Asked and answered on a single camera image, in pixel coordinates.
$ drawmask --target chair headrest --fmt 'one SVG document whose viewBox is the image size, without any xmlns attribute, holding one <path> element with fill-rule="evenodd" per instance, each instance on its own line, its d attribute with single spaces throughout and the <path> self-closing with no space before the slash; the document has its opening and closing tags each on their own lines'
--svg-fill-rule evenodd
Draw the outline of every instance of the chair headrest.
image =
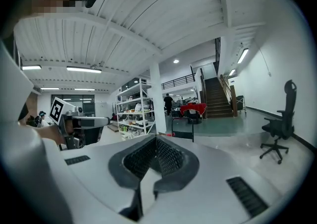
<svg viewBox="0 0 317 224">
<path fill-rule="evenodd" d="M 290 93 L 291 91 L 296 91 L 296 89 L 297 89 L 297 87 L 291 79 L 285 83 L 284 91 L 286 94 Z"/>
</svg>

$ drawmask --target green floor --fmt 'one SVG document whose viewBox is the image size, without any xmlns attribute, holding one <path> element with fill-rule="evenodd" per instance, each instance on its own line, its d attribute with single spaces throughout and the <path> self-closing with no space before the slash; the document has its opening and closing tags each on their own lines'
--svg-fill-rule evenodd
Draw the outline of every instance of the green floor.
<svg viewBox="0 0 317 224">
<path fill-rule="evenodd" d="M 224 118 L 208 118 L 204 119 L 200 124 L 194 124 L 194 134 L 197 136 L 233 136 L 241 134 L 251 134 L 263 132 L 261 127 L 268 123 L 264 117 L 273 118 L 264 113 L 247 109 L 247 114 L 244 111 L 241 114 L 238 112 L 238 117 Z M 166 117 L 167 133 L 171 132 L 171 117 Z M 173 130 L 190 132 L 192 127 L 186 120 L 175 120 L 173 122 Z"/>
</svg>

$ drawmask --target cable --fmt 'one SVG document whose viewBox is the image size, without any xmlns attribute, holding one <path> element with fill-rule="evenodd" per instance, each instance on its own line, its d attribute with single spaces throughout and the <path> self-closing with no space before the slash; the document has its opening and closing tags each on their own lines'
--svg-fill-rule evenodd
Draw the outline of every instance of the cable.
<svg viewBox="0 0 317 224">
<path fill-rule="evenodd" d="M 266 68 L 267 68 L 267 71 L 268 71 L 268 75 L 271 77 L 271 72 L 269 71 L 268 65 L 267 65 L 266 60 L 265 60 L 265 58 L 264 58 L 264 55 L 263 55 L 263 53 L 262 53 L 262 51 L 261 51 L 261 48 L 259 47 L 259 45 L 258 45 L 256 39 L 254 39 L 254 42 L 255 42 L 255 44 L 258 46 L 259 51 L 260 51 L 261 54 L 262 54 L 263 60 L 264 60 L 264 62 L 265 62 L 265 65 L 266 65 Z"/>
</svg>

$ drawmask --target ventilation slot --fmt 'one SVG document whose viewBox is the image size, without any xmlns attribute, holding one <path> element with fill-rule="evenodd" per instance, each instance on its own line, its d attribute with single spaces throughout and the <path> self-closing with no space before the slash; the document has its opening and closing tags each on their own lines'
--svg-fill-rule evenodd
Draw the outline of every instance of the ventilation slot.
<svg viewBox="0 0 317 224">
<path fill-rule="evenodd" d="M 227 183 L 252 218 L 267 209 L 267 204 L 242 178 L 234 177 L 228 179 Z"/>
<path fill-rule="evenodd" d="M 84 161 L 89 160 L 89 159 L 90 158 L 87 155 L 83 155 L 83 156 L 67 159 L 65 161 L 66 161 L 67 165 L 72 165 L 72 164 L 84 162 Z"/>
</svg>

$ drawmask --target white column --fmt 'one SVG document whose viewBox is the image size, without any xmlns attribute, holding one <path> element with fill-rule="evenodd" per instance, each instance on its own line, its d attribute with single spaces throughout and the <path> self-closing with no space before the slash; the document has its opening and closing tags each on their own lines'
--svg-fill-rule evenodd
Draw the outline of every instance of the white column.
<svg viewBox="0 0 317 224">
<path fill-rule="evenodd" d="M 166 133 L 163 95 L 162 95 L 162 89 L 160 85 L 160 75 L 159 75 L 158 65 L 159 64 L 157 62 L 153 62 L 150 65 L 152 98 L 153 98 L 154 113 L 155 113 L 155 125 L 157 128 L 157 133 L 159 132 Z"/>
</svg>

